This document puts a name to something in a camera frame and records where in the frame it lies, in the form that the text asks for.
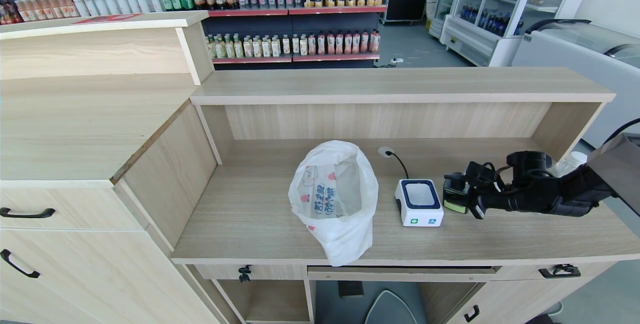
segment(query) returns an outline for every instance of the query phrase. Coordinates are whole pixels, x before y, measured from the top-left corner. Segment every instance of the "black cable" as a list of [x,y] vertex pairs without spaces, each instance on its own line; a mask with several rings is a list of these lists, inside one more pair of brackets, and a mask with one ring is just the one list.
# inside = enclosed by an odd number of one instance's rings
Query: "black cable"
[[386,151],[384,153],[388,156],[394,156],[396,159],[398,159],[398,162],[400,162],[400,165],[402,165],[402,169],[404,169],[404,175],[406,176],[407,179],[409,179],[409,173],[407,172],[407,167],[405,167],[405,164],[400,160],[400,157],[398,157],[395,153],[391,151]]
[[606,142],[609,142],[610,140],[612,140],[613,138],[615,138],[617,135],[619,135],[620,133],[622,133],[622,131],[626,130],[627,128],[633,126],[634,124],[640,123],[640,118],[636,118],[633,121],[629,121],[626,122],[625,124],[623,124],[620,128],[618,128],[617,130],[615,130],[615,132],[611,133],[610,136],[608,136],[608,138],[604,141],[603,144],[605,144]]

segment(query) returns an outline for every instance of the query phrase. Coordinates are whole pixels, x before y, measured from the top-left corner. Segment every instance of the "cabinet door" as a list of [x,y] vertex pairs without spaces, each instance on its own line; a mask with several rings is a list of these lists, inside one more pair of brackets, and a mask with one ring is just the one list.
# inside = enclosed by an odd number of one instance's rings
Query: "cabinet door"
[[444,323],[526,323],[592,279],[581,277],[484,283]]
[[[2,231],[2,244],[7,244]],[[27,273],[39,270],[24,258],[11,253],[8,260]],[[0,263],[0,319],[34,324],[82,323],[100,324],[98,320],[80,310],[69,301],[47,288],[41,278],[30,278]]]
[[1,235],[4,248],[41,273],[38,283],[99,322],[218,323],[144,231],[3,229]]

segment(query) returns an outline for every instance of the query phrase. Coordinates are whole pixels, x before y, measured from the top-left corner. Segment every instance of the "wooden shelf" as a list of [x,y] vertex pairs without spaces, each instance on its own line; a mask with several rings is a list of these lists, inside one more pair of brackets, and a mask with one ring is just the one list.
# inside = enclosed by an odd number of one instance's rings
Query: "wooden shelf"
[[286,63],[291,62],[291,56],[258,56],[250,58],[213,58],[213,64],[233,63]]
[[[174,262],[327,265],[322,246],[291,212],[288,199],[299,162],[323,141],[234,140],[182,233],[172,255]],[[402,226],[394,191],[403,178],[403,170],[397,161],[379,156],[378,147],[395,149],[412,178],[433,179],[442,198],[443,174],[464,171],[471,160],[493,162],[500,167],[506,155],[514,151],[540,150],[531,138],[351,142],[366,155],[379,183],[373,245],[353,265],[394,265],[398,261],[421,266],[456,265],[459,261],[467,266],[506,265],[519,260],[542,262],[545,258],[571,263],[582,257],[638,252],[633,233],[620,226],[617,216],[606,206],[582,218],[489,210],[486,219],[476,220],[471,214],[446,211],[440,228]],[[503,178],[510,180],[509,176],[510,172]],[[581,238],[582,245],[558,240],[566,233]],[[617,245],[610,245],[611,238]],[[625,242],[623,238],[628,238],[628,245],[620,245]]]
[[359,53],[347,55],[295,55],[293,62],[315,62],[323,60],[371,60],[380,59],[380,53]]
[[366,5],[360,7],[309,7],[309,8],[289,8],[289,14],[324,14],[324,13],[367,13],[384,12],[387,10],[386,4]]
[[238,17],[245,15],[287,15],[286,8],[263,8],[263,9],[226,9],[210,10],[209,17]]

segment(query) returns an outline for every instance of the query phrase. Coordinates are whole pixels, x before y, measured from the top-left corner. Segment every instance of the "counter top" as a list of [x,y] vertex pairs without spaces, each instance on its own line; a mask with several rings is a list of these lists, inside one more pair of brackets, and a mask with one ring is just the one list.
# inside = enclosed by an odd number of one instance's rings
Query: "counter top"
[[218,71],[195,105],[609,102],[615,94],[566,68],[469,67]]
[[209,13],[206,12],[206,10],[189,10],[183,12],[143,13],[122,20],[82,24],[76,23],[90,19],[100,19],[102,16],[50,19],[48,21],[34,21],[0,26],[0,40],[101,30],[186,27],[208,16]]
[[2,81],[2,185],[111,178],[178,108],[188,73]]

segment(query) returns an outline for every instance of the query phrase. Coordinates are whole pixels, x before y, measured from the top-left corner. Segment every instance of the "metal handle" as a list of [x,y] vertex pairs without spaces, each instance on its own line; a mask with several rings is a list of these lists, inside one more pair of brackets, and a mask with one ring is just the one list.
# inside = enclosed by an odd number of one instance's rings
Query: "metal handle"
[[471,321],[473,319],[476,319],[478,315],[480,315],[480,308],[478,308],[478,306],[473,306],[473,314],[471,316],[469,316],[468,314],[465,314],[464,320],[466,320],[467,323],[471,323]]
[[9,214],[9,212],[11,212],[10,208],[5,208],[5,207],[0,208],[0,216],[5,217],[5,218],[42,219],[42,218],[51,217],[53,215],[53,213],[56,212],[56,210],[53,209],[53,208],[46,208],[40,214],[27,214],[27,215],[25,215],[25,214]]
[[580,277],[582,274],[578,267],[574,267],[570,264],[564,265],[556,265],[549,272],[548,269],[538,269],[538,272],[542,274],[542,276],[546,279],[557,279],[557,278],[571,278],[571,277]]
[[11,263],[11,261],[9,260],[9,256],[11,255],[11,252],[9,251],[9,249],[3,249],[2,252],[0,252],[0,256],[2,256],[2,260],[6,261],[7,263],[9,263],[10,266],[12,266],[14,269],[16,269],[18,272],[25,274],[25,276],[29,277],[29,278],[34,278],[36,279],[37,277],[40,276],[40,274],[38,272],[36,272],[35,270],[32,273],[27,273],[25,271],[23,271],[22,269],[20,269],[18,267],[18,265],[15,265],[13,263]]

